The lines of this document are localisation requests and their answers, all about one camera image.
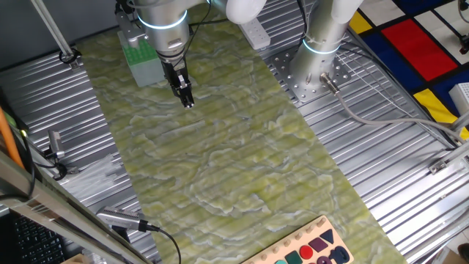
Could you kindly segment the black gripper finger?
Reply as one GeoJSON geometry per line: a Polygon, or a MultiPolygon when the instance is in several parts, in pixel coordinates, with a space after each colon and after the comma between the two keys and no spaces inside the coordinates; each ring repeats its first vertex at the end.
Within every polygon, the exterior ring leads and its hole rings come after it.
{"type": "Polygon", "coordinates": [[[183,106],[194,106],[191,92],[191,83],[185,80],[185,77],[182,73],[179,73],[178,79],[180,81],[180,100],[182,101],[183,106]]]}
{"type": "Polygon", "coordinates": [[[189,109],[191,107],[191,86],[184,84],[180,87],[172,86],[171,89],[174,95],[180,99],[184,108],[189,109]]]}

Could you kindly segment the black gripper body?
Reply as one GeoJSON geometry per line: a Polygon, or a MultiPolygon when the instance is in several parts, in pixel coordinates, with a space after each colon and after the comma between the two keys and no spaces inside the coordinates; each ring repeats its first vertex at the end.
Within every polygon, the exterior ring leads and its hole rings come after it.
{"type": "Polygon", "coordinates": [[[166,80],[172,88],[186,88],[189,85],[185,54],[160,54],[166,80]]]}

